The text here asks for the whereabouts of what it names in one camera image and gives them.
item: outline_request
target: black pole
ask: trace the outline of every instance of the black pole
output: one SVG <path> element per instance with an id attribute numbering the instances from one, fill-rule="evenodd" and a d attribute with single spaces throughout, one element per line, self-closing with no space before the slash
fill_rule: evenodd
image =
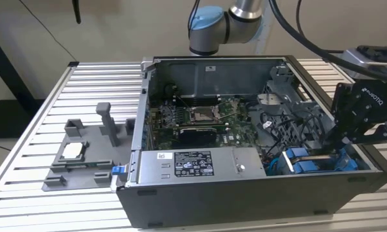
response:
<path id="1" fill-rule="evenodd" d="M 38 110 L 38 104 L 29 92 L 18 73 L 7 60 L 7 57 L 0 47 L 0 77 L 11 91 L 22 109 L 33 117 Z"/>
<path id="2" fill-rule="evenodd" d="M 81 18 L 80 18 L 78 0 L 72 0 L 72 4 L 73 4 L 76 22 L 77 22 L 77 24 L 80 24 L 81 23 Z"/>

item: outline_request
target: motherboard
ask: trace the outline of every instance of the motherboard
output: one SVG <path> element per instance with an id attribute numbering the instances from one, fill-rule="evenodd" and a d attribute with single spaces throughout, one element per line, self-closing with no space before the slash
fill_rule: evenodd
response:
<path id="1" fill-rule="evenodd" d="M 260 147 L 242 99 L 225 96 L 206 102 L 216 104 L 197 105 L 176 98 L 150 108 L 153 149 Z"/>

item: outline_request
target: power supply label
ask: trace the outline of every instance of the power supply label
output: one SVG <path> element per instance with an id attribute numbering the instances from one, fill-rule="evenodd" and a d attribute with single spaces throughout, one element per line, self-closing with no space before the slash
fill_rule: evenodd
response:
<path id="1" fill-rule="evenodd" d="M 210 151 L 174 152 L 174 176 L 213 175 Z"/>

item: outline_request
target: slotted aluminum surface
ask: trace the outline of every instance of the slotted aluminum surface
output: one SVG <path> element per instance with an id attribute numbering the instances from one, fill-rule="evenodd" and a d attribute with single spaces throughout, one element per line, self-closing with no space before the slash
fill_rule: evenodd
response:
<path id="1" fill-rule="evenodd" d="M 299 60 L 332 96 L 337 82 L 349 82 L 333 65 Z M 61 139 L 65 119 L 101 124 L 97 102 L 110 102 L 116 122 L 134 117 L 140 92 L 138 63 L 80 63 L 68 68 L 33 123 L 0 167 L 0 232 L 129 232 L 120 202 L 108 188 L 41 191 Z M 377 145 L 387 159 L 387 144 Z M 301 217 L 168 228 L 165 231 L 324 232 L 387 231 L 387 184 L 376 193 L 356 196 L 332 217 Z"/>

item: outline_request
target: white wall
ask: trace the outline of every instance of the white wall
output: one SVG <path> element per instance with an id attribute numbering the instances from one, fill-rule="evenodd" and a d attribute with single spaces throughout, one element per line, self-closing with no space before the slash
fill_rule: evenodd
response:
<path id="1" fill-rule="evenodd" d="M 293 22 L 296 0 L 277 0 Z M 23 0 L 78 61 L 138 61 L 188 55 L 186 20 L 193 0 L 81 0 L 81 24 L 70 0 Z M 226 9 L 233 0 L 201 0 Z M 307 37 L 321 47 L 387 44 L 387 0 L 303 0 Z M 72 58 L 17 0 L 0 0 L 0 45 L 35 98 L 43 98 Z M 264 54 L 313 55 L 271 28 Z M 255 44 L 220 46 L 220 55 L 250 55 Z M 11 98 L 0 80 L 0 99 Z"/>
<path id="2" fill-rule="evenodd" d="M 295 28 L 296 2 L 277 0 L 280 11 Z M 344 50 L 361 44 L 387 45 L 387 0 L 303 0 L 300 23 L 305 37 L 320 48 Z M 276 20 L 263 53 L 315 57 Z"/>
<path id="3" fill-rule="evenodd" d="M 22 1 L 78 61 L 189 55 L 186 21 L 193 0 L 81 0 L 80 25 L 70 0 Z M 226 9 L 232 2 L 201 0 L 200 5 Z M 45 97 L 72 58 L 17 0 L 0 0 L 0 45 L 34 97 Z M 221 45 L 218 52 L 252 53 L 250 43 Z"/>

